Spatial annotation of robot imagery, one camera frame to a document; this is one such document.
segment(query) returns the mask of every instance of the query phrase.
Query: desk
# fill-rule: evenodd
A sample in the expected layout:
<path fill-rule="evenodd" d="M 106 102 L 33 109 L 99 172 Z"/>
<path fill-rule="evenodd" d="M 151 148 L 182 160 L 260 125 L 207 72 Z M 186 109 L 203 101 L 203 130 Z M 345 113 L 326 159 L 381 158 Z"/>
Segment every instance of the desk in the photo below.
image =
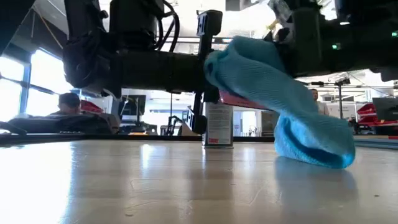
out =
<path fill-rule="evenodd" d="M 0 223 L 397 223 L 398 152 L 346 170 L 273 144 L 77 141 L 0 149 Z"/>

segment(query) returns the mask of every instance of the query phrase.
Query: blue microfiber cloth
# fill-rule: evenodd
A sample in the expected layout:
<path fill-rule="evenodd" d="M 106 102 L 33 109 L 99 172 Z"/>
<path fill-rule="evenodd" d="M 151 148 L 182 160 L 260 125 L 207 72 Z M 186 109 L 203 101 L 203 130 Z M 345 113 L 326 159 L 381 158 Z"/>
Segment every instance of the blue microfiber cloth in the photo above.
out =
<path fill-rule="evenodd" d="M 275 149 L 281 156 L 342 169 L 355 158 L 348 122 L 319 114 L 310 90 L 285 73 L 274 44 L 235 37 L 205 62 L 207 80 L 220 90 L 277 111 Z"/>

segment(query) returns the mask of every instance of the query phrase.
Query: workshop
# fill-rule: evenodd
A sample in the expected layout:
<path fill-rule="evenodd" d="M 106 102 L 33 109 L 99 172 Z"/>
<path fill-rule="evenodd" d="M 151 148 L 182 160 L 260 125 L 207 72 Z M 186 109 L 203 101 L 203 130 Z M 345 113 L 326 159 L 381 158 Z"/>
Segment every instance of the workshop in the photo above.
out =
<path fill-rule="evenodd" d="M 0 1 L 0 223 L 398 223 L 398 1 Z"/>

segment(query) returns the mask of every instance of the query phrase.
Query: person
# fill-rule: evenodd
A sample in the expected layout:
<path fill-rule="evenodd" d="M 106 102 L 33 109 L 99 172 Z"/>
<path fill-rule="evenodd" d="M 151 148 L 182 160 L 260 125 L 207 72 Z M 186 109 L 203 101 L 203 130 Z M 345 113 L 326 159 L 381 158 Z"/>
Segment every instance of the person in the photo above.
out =
<path fill-rule="evenodd" d="M 312 95 L 313 95 L 313 100 L 317 103 L 318 105 L 318 110 L 320 114 L 324 115 L 329 115 L 329 109 L 326 103 L 322 103 L 318 101 L 318 90 L 316 89 L 311 89 L 312 90 Z"/>
<path fill-rule="evenodd" d="M 59 111 L 50 115 L 80 114 L 80 99 L 76 93 L 61 94 L 58 99 Z"/>

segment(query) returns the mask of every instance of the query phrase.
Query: window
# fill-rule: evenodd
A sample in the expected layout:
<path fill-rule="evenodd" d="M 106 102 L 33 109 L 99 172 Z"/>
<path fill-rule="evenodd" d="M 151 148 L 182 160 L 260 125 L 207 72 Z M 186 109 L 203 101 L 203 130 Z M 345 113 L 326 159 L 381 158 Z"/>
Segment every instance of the window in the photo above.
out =
<path fill-rule="evenodd" d="M 73 87 L 65 80 L 63 62 L 60 59 L 36 50 L 32 55 L 32 71 L 30 83 L 56 93 L 69 92 Z"/>
<path fill-rule="evenodd" d="M 33 116 L 47 116 L 58 111 L 58 95 L 29 89 L 26 113 Z"/>
<path fill-rule="evenodd" d="M 0 72 L 3 77 L 21 81 L 24 65 L 7 57 L 0 57 Z M 0 121 L 9 121 L 19 114 L 22 87 L 9 80 L 0 79 Z"/>

